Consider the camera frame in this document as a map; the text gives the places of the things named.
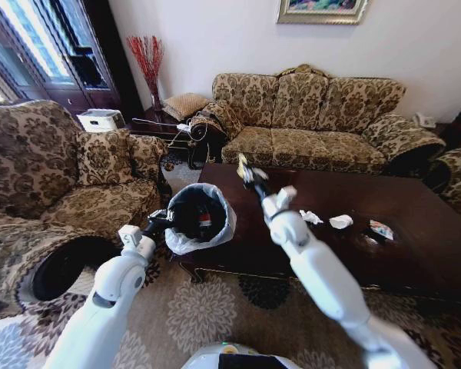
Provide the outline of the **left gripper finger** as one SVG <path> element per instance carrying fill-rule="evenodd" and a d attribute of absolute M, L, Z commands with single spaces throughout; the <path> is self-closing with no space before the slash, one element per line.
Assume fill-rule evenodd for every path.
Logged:
<path fill-rule="evenodd" d="M 171 209 L 160 209 L 149 215 L 149 221 L 161 224 L 174 223 L 174 211 Z"/>

